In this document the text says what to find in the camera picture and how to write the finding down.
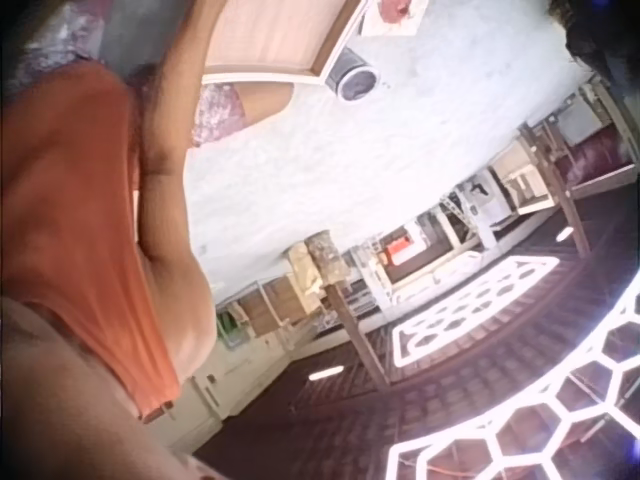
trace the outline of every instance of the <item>wooden beam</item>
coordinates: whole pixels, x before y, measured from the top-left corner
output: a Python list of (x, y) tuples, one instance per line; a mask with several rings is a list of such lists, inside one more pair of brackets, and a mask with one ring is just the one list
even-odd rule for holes
[(560, 175), (560, 172), (556, 166), (549, 161), (546, 154), (538, 147), (538, 142), (533, 130), (526, 123), (520, 126), (518, 129), (520, 135), (528, 147), (528, 152), (532, 162), (542, 175), (542, 179), (549, 188), (549, 193), (555, 197), (556, 201), (562, 207), (565, 217), (569, 226), (573, 228), (573, 239), (578, 249), (580, 258), (586, 258), (591, 253), (591, 247), (589, 246), (589, 240), (582, 226), (580, 215), (576, 208), (571, 192), (567, 190), (567, 186)]
[(358, 356), (369, 372), (376, 388), (381, 391), (389, 389), (389, 379), (384, 373), (380, 360), (373, 351), (367, 337), (365, 337), (358, 328), (358, 322), (353, 317), (349, 305), (347, 305), (347, 302), (342, 296), (342, 292), (340, 292), (336, 285), (327, 285), (325, 291), (327, 292), (329, 303), (338, 314), (338, 318), (342, 322), (342, 325), (344, 325), (344, 329), (347, 331), (353, 346), (356, 347)]

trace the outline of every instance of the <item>hexagonal light panel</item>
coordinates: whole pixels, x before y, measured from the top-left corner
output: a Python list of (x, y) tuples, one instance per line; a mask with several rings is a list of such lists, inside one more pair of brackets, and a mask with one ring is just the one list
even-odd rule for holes
[[(429, 462), (437, 458), (444, 449), (461, 440), (483, 440), (486, 442), (492, 462), (481, 472), (474, 472), (476, 480), (492, 480), (505, 469), (517, 469), (524, 466), (538, 466), (544, 470), (550, 480), (562, 480), (553, 463), (553, 456), (560, 448), (571, 426), (604, 415), (640, 439), (640, 424), (633, 421), (621, 410), (627, 398), (627, 394), (622, 389), (623, 377), (625, 372), (638, 368), (640, 365), (640, 349), (636, 350), (635, 355), (626, 355), (622, 362), (617, 362), (603, 353), (609, 332), (629, 322), (640, 322), (640, 314), (635, 310), (638, 293), (640, 293), (640, 272), (636, 274), (616, 306), (593, 332), (556, 367), (520, 393), (474, 419), (391, 447), (385, 479), (397, 480), (400, 455), (419, 452), (418, 459), (420, 461), (416, 462), (415, 466), (416, 480), (425, 480), (430, 467)], [(597, 386), (590, 385), (590, 382), (577, 375), (591, 368), (590, 365), (594, 362), (612, 372), (606, 386), (606, 392), (599, 392), (600, 395), (595, 395), (594, 390), (597, 390)], [(584, 388), (591, 389), (591, 393), (594, 393), (594, 397), (598, 401), (576, 411), (567, 409), (558, 399), (567, 379), (577, 381)], [(540, 443), (542, 450), (535, 449), (518, 455), (505, 455), (498, 441), (499, 432), (517, 412), (542, 404), (546, 404), (559, 418), (559, 423), (552, 431), (551, 437)]]
[(512, 256), (425, 312), (393, 329), (393, 361), (405, 367), (457, 340), (538, 283), (560, 261)]

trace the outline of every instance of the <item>person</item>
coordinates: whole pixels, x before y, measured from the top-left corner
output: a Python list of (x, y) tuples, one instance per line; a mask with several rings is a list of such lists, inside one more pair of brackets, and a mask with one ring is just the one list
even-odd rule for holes
[(216, 340), (183, 170), (224, 6), (192, 0), (139, 126), (130, 90), (89, 61), (3, 106), (6, 475), (218, 478), (155, 443), (139, 420), (179, 396)]

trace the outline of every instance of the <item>wooden frame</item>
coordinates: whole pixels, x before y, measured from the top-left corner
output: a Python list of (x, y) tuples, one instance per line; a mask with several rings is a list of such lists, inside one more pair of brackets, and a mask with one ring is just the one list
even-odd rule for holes
[[(211, 38), (202, 83), (324, 84), (370, 0), (287, 3), (229, 0)], [(287, 8), (289, 18), (282, 13)], [(329, 17), (322, 18), (324, 10)], [(269, 37), (271, 28), (279, 34)]]

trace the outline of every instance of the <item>wooden post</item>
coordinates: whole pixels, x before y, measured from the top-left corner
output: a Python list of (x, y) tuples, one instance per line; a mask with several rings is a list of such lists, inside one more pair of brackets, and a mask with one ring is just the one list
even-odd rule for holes
[(349, 305), (347, 305), (346, 300), (342, 296), (342, 292), (336, 285), (327, 285), (325, 291), (327, 292), (329, 303), (338, 314), (338, 318), (342, 322), (342, 325), (344, 325), (344, 329), (347, 331), (353, 346), (356, 347), (358, 356), (360, 360), (362, 360), (367, 372), (369, 372), (369, 376), (371, 376), (376, 388), (381, 391), (387, 390), (389, 388), (389, 379), (385, 375), (380, 360), (367, 340), (367, 337), (365, 337), (358, 328), (358, 322), (353, 317)]
[(580, 258), (586, 258), (591, 253), (591, 247), (589, 246), (589, 240), (582, 226), (580, 215), (576, 209), (573, 198), (571, 198), (571, 192), (567, 190), (567, 186), (560, 175), (560, 172), (556, 166), (551, 163), (541, 148), (537, 146), (536, 136), (533, 130), (526, 123), (520, 126), (518, 129), (522, 139), (528, 146), (528, 152), (534, 165), (538, 167), (540, 174), (544, 182), (549, 188), (549, 192), (556, 198), (556, 201), (560, 204), (569, 226), (573, 228), (573, 239), (576, 242), (576, 248)]
[(369, 372), (373, 383), (378, 390), (388, 389), (389, 379), (382, 369), (380, 360), (378, 360), (367, 337), (358, 328), (358, 322), (351, 313), (351, 309), (339, 289), (339, 285), (347, 280), (350, 270), (342, 255), (340, 255), (340, 251), (331, 240), (331, 235), (328, 231), (317, 233), (307, 238), (305, 244), (322, 276), (329, 303), (338, 314), (338, 318), (342, 322), (351, 342), (356, 347), (358, 356)]

